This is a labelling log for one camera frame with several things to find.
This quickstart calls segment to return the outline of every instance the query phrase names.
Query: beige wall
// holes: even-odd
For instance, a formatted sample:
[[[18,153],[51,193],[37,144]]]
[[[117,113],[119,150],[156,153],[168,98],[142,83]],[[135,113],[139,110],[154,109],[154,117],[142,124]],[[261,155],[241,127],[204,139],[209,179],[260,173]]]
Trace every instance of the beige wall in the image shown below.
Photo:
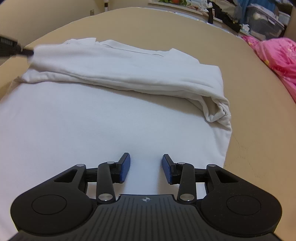
[[[0,5],[0,34],[27,45],[72,21],[104,11],[103,0],[5,0]]]
[[[285,32],[285,37],[288,37],[296,42],[296,8],[295,7],[293,7],[290,22]]]

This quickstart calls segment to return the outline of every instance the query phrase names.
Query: tan bed sheet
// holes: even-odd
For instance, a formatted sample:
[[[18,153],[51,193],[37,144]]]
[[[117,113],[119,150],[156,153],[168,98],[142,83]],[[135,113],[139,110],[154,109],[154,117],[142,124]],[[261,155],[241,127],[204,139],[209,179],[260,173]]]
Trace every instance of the tan bed sheet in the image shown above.
[[[276,75],[242,40],[205,23],[152,9],[117,9],[63,26],[29,46],[96,37],[150,50],[176,48],[220,67],[233,133],[224,167],[273,194],[283,208],[276,234],[296,240],[296,105]],[[0,66],[0,96],[28,65]]]

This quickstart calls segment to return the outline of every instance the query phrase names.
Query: pink fabric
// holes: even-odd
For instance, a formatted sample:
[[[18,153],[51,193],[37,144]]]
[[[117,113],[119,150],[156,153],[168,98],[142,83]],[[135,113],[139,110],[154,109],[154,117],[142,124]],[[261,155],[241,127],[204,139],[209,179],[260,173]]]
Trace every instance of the pink fabric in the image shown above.
[[[296,43],[288,38],[259,41],[243,36],[258,57],[272,69],[296,102]]]

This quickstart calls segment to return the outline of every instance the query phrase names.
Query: white fabric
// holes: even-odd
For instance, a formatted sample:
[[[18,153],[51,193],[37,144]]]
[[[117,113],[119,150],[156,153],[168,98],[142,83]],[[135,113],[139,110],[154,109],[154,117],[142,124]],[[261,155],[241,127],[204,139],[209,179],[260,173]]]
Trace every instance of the white fabric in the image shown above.
[[[218,67],[177,50],[67,43],[38,46],[22,77],[28,83],[0,102],[0,240],[16,232],[13,200],[77,163],[93,168],[129,152],[130,171],[114,185],[117,195],[176,195],[178,186],[167,184],[161,168],[165,153],[196,168],[224,164],[231,126]],[[197,194],[204,196],[203,185]]]

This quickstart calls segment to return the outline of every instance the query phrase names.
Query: blue cloth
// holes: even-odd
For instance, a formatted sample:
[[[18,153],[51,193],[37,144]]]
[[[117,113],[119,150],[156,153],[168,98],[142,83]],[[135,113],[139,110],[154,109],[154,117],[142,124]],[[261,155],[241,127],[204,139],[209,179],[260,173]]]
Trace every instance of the blue cloth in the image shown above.
[[[242,18],[240,20],[241,23],[245,23],[247,6],[249,6],[251,3],[259,4],[272,12],[276,7],[275,2],[273,0],[238,0],[238,2],[242,7]]]

